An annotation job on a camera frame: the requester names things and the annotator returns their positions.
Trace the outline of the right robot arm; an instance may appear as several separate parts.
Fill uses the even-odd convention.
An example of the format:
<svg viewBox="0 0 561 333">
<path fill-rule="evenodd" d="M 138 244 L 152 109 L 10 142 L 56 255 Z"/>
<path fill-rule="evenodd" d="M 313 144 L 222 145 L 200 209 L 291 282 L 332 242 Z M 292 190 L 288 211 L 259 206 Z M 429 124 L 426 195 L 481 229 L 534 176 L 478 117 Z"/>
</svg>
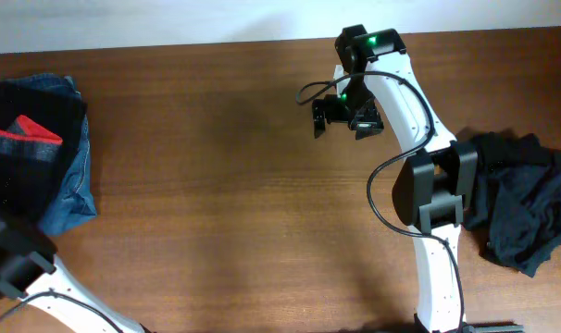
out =
<svg viewBox="0 0 561 333">
<path fill-rule="evenodd" d="M 334 78 L 308 98 L 314 135 L 343 123 L 357 139 L 380 134 L 385 115 L 401 153 L 370 175 L 403 162 L 393 185 L 393 207 L 403 223 L 394 232 L 412 238 L 418 269 L 415 324 L 421 332 L 467 332 L 457 245 L 468 208 L 478 153 L 459 142 L 433 111 L 394 29 L 368 32 L 355 25 L 334 43 L 341 60 Z"/>
</svg>

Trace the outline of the folded blue jeans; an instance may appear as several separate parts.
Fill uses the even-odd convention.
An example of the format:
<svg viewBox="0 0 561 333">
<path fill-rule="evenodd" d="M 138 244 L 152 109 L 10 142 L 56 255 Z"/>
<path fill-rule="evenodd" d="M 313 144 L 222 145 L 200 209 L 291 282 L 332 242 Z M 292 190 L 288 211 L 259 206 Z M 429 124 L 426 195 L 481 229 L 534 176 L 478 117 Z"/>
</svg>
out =
<svg viewBox="0 0 561 333">
<path fill-rule="evenodd" d="M 53 93 L 81 100 L 71 76 L 41 73 L 18 79 L 0 80 L 23 88 Z M 62 179 L 58 195 L 38 223 L 38 229 L 48 236 L 57 236 L 76 228 L 97 216 L 91 193 L 91 143 L 87 117 L 81 123 L 81 137 L 77 154 Z"/>
</svg>

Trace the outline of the black leggings red waistband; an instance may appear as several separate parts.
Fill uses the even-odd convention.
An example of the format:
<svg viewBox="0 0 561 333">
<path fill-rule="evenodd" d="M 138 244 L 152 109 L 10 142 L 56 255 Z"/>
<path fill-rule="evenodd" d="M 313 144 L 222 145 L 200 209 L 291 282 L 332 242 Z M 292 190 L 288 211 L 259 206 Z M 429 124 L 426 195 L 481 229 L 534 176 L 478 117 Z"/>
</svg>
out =
<svg viewBox="0 0 561 333">
<path fill-rule="evenodd" d="M 60 136 L 23 115 L 0 129 L 0 212 L 40 218 L 62 144 Z"/>
</svg>

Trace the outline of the crumpled black garment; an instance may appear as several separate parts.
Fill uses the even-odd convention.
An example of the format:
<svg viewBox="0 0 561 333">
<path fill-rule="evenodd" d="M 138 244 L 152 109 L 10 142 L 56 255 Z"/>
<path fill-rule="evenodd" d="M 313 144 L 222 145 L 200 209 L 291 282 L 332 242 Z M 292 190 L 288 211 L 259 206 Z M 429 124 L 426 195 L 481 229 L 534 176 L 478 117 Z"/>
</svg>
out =
<svg viewBox="0 0 561 333">
<path fill-rule="evenodd" d="M 561 150 L 531 133 L 473 136 L 478 152 L 464 227 L 488 232 L 484 256 L 533 278 L 561 246 Z"/>
</svg>

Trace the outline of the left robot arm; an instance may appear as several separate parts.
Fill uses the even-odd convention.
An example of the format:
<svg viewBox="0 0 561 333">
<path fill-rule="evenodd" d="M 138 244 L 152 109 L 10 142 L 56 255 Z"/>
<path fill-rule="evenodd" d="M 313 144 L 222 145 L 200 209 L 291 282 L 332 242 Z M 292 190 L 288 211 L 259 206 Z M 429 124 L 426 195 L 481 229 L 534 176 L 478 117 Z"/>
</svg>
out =
<svg viewBox="0 0 561 333">
<path fill-rule="evenodd" d="M 148 330 L 83 287 L 44 234 L 15 217 L 0 214 L 0 300 L 4 298 L 19 304 L 0 314 L 0 322 L 30 305 L 78 333 Z"/>
</svg>

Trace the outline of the folded black garment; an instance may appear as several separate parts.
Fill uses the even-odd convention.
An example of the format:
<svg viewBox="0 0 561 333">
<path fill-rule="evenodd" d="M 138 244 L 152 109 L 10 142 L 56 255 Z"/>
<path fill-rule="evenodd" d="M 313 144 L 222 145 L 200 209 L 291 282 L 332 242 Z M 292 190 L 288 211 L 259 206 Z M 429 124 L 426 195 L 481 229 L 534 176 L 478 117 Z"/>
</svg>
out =
<svg viewBox="0 0 561 333">
<path fill-rule="evenodd" d="M 0 81 L 0 208 L 36 224 L 93 215 L 87 105 L 69 77 Z"/>
</svg>

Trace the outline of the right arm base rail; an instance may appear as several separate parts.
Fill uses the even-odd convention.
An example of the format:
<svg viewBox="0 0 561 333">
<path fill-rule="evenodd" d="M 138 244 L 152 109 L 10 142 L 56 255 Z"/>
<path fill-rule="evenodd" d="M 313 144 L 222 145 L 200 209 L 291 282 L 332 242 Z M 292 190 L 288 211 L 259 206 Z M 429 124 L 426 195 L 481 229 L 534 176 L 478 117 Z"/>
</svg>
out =
<svg viewBox="0 0 561 333">
<path fill-rule="evenodd" d="M 475 324 L 465 325 L 462 333 L 525 333 L 525 328 L 517 324 Z"/>
</svg>

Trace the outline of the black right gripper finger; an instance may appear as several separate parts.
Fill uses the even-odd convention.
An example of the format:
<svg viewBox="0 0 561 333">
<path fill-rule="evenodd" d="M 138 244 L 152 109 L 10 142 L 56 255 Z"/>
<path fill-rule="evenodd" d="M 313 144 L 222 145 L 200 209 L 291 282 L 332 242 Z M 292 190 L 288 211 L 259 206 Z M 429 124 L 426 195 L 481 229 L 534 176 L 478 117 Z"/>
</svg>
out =
<svg viewBox="0 0 561 333">
<path fill-rule="evenodd" d="M 312 102 L 311 111 L 314 126 L 314 138 L 318 139 L 326 130 L 326 102 L 323 99 L 316 99 Z"/>
<path fill-rule="evenodd" d="M 355 126 L 355 138 L 362 140 L 368 137 L 379 135 L 383 132 L 384 125 L 379 122 L 358 122 Z"/>
</svg>

